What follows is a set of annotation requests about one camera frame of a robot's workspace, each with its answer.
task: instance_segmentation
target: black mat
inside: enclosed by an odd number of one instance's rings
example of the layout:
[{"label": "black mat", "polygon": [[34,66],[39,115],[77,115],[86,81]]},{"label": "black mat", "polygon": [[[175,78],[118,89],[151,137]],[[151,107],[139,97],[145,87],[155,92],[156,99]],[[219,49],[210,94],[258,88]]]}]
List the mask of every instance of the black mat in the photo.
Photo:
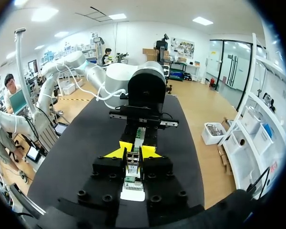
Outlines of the black mat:
[{"label": "black mat", "polygon": [[[64,131],[35,175],[28,196],[43,209],[59,197],[77,202],[77,192],[92,172],[96,157],[119,148],[126,121],[110,119],[109,108],[93,99]],[[170,157],[174,174],[188,193],[189,206],[204,206],[204,188],[196,149],[176,97],[167,95],[163,112],[178,119],[177,128],[158,131],[158,152]],[[117,227],[147,227],[145,202],[120,201]]]}]

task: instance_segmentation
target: yellow bracket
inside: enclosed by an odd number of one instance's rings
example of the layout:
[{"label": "yellow bracket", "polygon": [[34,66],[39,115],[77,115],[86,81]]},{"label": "yellow bracket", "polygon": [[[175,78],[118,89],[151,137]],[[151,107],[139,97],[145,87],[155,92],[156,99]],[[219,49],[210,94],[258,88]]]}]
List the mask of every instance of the yellow bracket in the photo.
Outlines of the yellow bracket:
[{"label": "yellow bracket", "polygon": [[162,157],[156,154],[156,147],[154,146],[141,146],[143,159],[152,157]]},{"label": "yellow bracket", "polygon": [[107,154],[106,156],[104,157],[116,157],[116,158],[123,158],[123,154],[124,154],[124,148],[127,149],[127,152],[130,152],[132,147],[133,147],[133,144],[132,143],[128,143],[128,142],[122,142],[120,141],[120,147],[119,149],[113,151],[112,153],[110,154]]}]

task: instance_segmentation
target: ceiling light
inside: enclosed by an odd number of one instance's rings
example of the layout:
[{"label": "ceiling light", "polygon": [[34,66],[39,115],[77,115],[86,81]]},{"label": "ceiling light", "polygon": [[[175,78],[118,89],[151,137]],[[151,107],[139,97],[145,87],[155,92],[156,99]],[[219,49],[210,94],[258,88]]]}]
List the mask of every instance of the ceiling light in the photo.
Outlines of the ceiling light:
[{"label": "ceiling light", "polygon": [[37,47],[35,48],[35,50],[41,49],[43,46],[44,46],[44,45],[37,46]]},{"label": "ceiling light", "polygon": [[246,45],[246,44],[238,43],[238,45],[239,45],[240,47],[244,48],[244,49],[250,50],[250,48],[249,48],[248,45]]},{"label": "ceiling light", "polygon": [[10,54],[8,54],[8,55],[6,56],[6,59],[12,58],[12,57],[14,57],[15,55],[16,55],[16,51],[11,52]]},{"label": "ceiling light", "polygon": [[32,21],[47,21],[53,17],[58,10],[52,8],[40,8],[37,9],[32,17]]},{"label": "ceiling light", "polygon": [[57,34],[54,35],[54,37],[64,37],[68,34],[69,32],[59,32]]},{"label": "ceiling light", "polygon": [[118,19],[125,19],[125,18],[127,18],[126,15],[123,14],[123,13],[110,15],[108,17],[110,17],[112,20],[118,20]]},{"label": "ceiling light", "polygon": [[28,0],[15,0],[14,5],[15,6],[22,6],[24,5]]},{"label": "ceiling light", "polygon": [[197,22],[199,24],[202,24],[202,25],[211,25],[213,24],[213,22],[205,19],[205,18],[202,18],[202,17],[198,17],[198,18],[195,18],[193,19],[194,22]]}]

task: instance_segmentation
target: fire extinguisher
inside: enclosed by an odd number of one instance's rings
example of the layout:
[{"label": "fire extinguisher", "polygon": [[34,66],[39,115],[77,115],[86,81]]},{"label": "fire extinguisher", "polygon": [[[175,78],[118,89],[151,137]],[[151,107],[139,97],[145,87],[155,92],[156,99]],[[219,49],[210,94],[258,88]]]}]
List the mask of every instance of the fire extinguisher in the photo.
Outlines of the fire extinguisher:
[{"label": "fire extinguisher", "polygon": [[212,87],[212,85],[215,83],[215,79],[212,78],[211,81],[210,81],[210,84],[209,84],[209,87]]}]

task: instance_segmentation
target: person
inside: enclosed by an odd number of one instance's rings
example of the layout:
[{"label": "person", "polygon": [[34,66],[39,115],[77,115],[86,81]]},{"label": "person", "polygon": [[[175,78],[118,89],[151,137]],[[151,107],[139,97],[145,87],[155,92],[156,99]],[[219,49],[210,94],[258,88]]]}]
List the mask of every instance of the person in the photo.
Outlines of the person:
[{"label": "person", "polygon": [[12,74],[7,74],[4,80],[4,85],[8,89],[8,91],[4,95],[4,103],[6,110],[9,114],[12,114],[13,108],[10,104],[10,97],[15,94],[16,92],[21,90],[21,86],[18,84],[15,84],[14,76]]},{"label": "person", "polygon": [[105,55],[103,56],[103,58],[102,58],[102,64],[103,64],[103,65],[109,63],[108,57],[109,57],[109,55],[110,55],[110,53],[111,53],[111,49],[109,49],[109,48],[105,49],[105,53],[106,53],[106,54],[105,54]]}]

